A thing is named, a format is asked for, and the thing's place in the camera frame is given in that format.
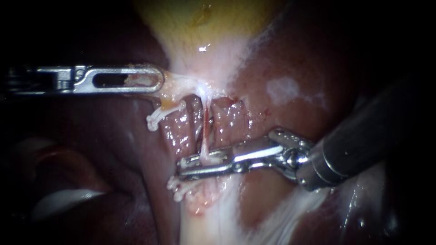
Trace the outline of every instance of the metal shaft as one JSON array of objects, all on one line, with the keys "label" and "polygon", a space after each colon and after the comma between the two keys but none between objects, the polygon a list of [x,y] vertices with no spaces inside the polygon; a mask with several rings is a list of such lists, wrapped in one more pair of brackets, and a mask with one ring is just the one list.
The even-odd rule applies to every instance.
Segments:
[{"label": "metal shaft", "polygon": [[388,87],[310,150],[297,171],[298,183],[307,191],[337,186],[382,160],[416,131],[421,98],[420,84],[412,79]]}]

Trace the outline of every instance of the yellow fat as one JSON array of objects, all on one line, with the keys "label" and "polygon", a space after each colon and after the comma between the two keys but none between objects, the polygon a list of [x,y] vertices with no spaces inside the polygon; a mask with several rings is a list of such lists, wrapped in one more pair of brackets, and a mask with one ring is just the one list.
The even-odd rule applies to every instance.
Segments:
[{"label": "yellow fat", "polygon": [[168,58],[213,50],[223,39],[252,38],[284,7],[285,0],[132,0]]}]

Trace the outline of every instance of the white tissue strand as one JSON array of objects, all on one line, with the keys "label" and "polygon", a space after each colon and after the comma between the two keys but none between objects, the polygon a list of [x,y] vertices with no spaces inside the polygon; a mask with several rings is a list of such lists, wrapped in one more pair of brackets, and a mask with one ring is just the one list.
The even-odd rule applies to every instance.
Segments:
[{"label": "white tissue strand", "polygon": [[62,190],[42,198],[33,208],[32,220],[40,221],[50,216],[63,213],[74,206],[90,200],[104,192],[89,189]]},{"label": "white tissue strand", "polygon": [[186,102],[184,100],[180,101],[178,106],[169,108],[166,110],[162,110],[161,107],[159,107],[157,110],[153,112],[150,116],[147,116],[147,127],[150,131],[156,131],[158,129],[158,123],[164,119],[167,115],[186,108]]}]

